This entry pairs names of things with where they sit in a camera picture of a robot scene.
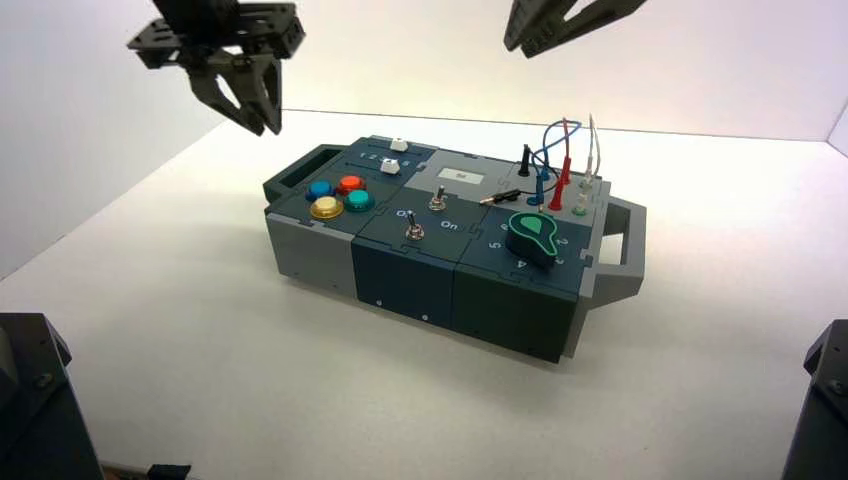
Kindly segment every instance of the small display screen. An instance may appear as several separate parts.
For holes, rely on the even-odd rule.
[[[485,178],[485,175],[445,167],[442,169],[441,172],[439,172],[439,177],[447,178],[450,180],[456,180],[458,182],[480,185],[481,183],[483,183],[483,178]]]

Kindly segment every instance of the screw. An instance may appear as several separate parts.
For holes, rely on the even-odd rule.
[[[827,382],[827,388],[829,388],[836,396],[848,397],[848,387],[839,380],[831,380]]]
[[[42,373],[32,381],[32,385],[38,390],[44,390],[51,383],[53,383],[53,375],[49,373]]]

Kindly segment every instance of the white backdrop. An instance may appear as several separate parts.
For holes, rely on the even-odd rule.
[[[149,72],[126,49],[155,13],[0,2],[0,278],[221,122],[182,71]]]
[[[842,112],[842,118],[839,119],[833,132],[830,134],[830,144],[837,150],[848,155],[848,107]]]
[[[300,0],[288,108],[824,140],[848,98],[848,3],[649,0],[533,60],[510,0]],[[126,41],[149,0],[0,2],[0,278],[220,118]]]
[[[299,0],[287,107],[825,140],[848,99],[845,0],[648,0],[530,61],[511,0]]]

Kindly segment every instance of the red button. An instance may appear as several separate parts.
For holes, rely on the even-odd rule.
[[[354,190],[365,190],[365,180],[355,175],[348,175],[339,180],[339,186],[336,188],[336,193],[346,197],[348,193]]]

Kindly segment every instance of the green button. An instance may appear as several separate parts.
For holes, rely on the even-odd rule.
[[[365,212],[374,206],[374,198],[365,190],[354,190],[345,197],[345,207],[354,212]]]

